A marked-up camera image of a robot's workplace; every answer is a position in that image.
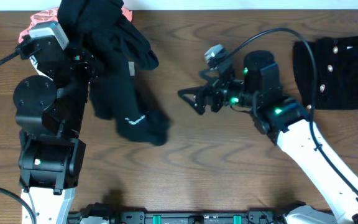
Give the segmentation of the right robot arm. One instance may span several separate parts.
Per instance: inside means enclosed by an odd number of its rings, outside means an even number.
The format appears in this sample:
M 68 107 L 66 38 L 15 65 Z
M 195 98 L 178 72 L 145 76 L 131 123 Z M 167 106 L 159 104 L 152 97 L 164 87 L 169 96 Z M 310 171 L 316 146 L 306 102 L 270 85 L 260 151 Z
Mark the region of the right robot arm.
M 286 223 L 358 223 L 358 176 L 323 138 L 309 112 L 296 99 L 283 94 L 279 68 L 269 51 L 258 50 L 244 57 L 244 79 L 234 77 L 232 61 L 213 66 L 224 50 L 205 54 L 209 71 L 200 76 L 203 86 L 178 91 L 178 96 L 198 114 L 206 106 L 218 112 L 223 106 L 241 107 L 254 121 L 255 127 L 288 154 L 319 190 L 331 209 L 324 213 L 308 205 L 298 205 L 285 212 Z

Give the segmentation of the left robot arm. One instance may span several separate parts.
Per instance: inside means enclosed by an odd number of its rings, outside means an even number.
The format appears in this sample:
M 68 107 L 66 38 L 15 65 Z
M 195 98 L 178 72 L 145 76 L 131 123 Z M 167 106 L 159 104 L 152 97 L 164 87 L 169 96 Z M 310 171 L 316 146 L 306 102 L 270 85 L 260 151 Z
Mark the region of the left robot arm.
M 13 95 L 21 127 L 21 197 L 30 207 L 23 223 L 68 219 L 85 155 L 79 135 L 88 85 L 104 69 L 83 39 L 62 47 L 53 35 L 26 36 L 15 48 L 21 59 L 35 59 L 43 73 L 23 79 Z

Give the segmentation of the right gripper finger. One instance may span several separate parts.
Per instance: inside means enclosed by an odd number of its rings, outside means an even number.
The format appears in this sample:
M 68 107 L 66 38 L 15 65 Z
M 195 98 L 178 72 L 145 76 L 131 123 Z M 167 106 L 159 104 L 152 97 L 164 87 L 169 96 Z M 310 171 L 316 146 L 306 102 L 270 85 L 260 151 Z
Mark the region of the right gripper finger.
M 203 115 L 206 106 L 209 105 L 211 91 L 208 87 L 198 86 L 179 90 L 178 96 L 188 103 L 199 115 Z
M 209 68 L 209 69 L 204 69 L 204 70 L 200 70 L 198 72 L 198 75 L 200 76 L 200 78 L 206 80 L 207 82 L 216 82 L 219 81 L 219 77 L 218 76 L 209 76 L 209 73 L 219 73 L 217 69 L 213 69 L 213 68 Z

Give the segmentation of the black t-shirt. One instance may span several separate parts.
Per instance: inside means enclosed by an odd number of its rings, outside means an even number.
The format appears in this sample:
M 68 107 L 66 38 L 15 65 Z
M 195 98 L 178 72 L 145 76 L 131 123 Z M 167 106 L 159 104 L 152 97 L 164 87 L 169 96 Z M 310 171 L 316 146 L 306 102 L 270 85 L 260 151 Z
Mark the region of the black t-shirt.
M 161 111 L 150 109 L 130 75 L 130 62 L 153 70 L 159 61 L 149 41 L 123 14 L 122 0 L 63 0 L 58 22 L 69 40 L 83 37 L 83 46 L 104 66 L 90 84 L 96 117 L 115 120 L 119 135 L 133 142 L 162 146 L 169 124 Z

